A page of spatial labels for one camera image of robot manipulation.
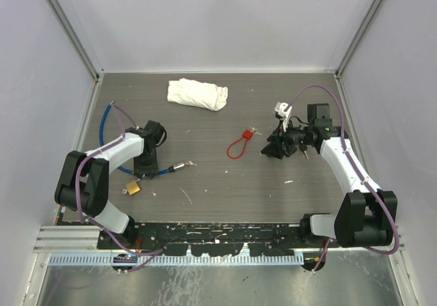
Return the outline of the silver keys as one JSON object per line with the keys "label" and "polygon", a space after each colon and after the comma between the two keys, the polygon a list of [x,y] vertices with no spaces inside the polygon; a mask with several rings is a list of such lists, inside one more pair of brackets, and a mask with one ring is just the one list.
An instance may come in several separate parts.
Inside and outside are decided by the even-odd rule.
{"label": "silver keys", "polygon": [[254,135],[262,135],[256,127],[249,127]]}

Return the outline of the brass padlock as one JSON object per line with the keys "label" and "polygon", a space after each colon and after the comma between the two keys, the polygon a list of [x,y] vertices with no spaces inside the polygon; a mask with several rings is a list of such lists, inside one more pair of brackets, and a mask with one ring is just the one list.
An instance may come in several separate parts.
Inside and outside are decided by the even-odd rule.
{"label": "brass padlock", "polygon": [[134,195],[141,190],[139,186],[138,180],[132,180],[126,184],[126,186],[122,189],[123,195]]}

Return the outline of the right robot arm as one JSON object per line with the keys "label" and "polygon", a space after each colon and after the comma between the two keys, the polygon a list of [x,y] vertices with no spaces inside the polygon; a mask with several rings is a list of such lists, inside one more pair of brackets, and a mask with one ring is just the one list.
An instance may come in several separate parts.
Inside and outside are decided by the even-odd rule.
{"label": "right robot arm", "polygon": [[395,220],[397,198],[367,175],[347,135],[334,126],[329,105],[308,105],[308,122],[299,126],[292,124],[287,103],[277,103],[274,112],[279,125],[261,153],[282,159],[313,147],[330,166],[344,194],[336,215],[304,214],[298,229],[302,244],[315,247],[323,239],[332,238],[341,247],[389,246],[394,238],[391,221]]}

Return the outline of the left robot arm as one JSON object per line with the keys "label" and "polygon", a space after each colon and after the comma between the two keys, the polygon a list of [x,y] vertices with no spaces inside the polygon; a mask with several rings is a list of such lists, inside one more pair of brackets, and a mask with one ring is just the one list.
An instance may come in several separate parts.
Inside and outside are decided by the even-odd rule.
{"label": "left robot arm", "polygon": [[118,139],[95,150],[71,151],[55,189],[55,202],[108,229],[120,248],[131,248],[137,240],[133,218],[109,201],[109,176],[130,159],[135,177],[157,176],[156,149],[166,139],[164,126],[150,120],[145,127],[128,128]]}

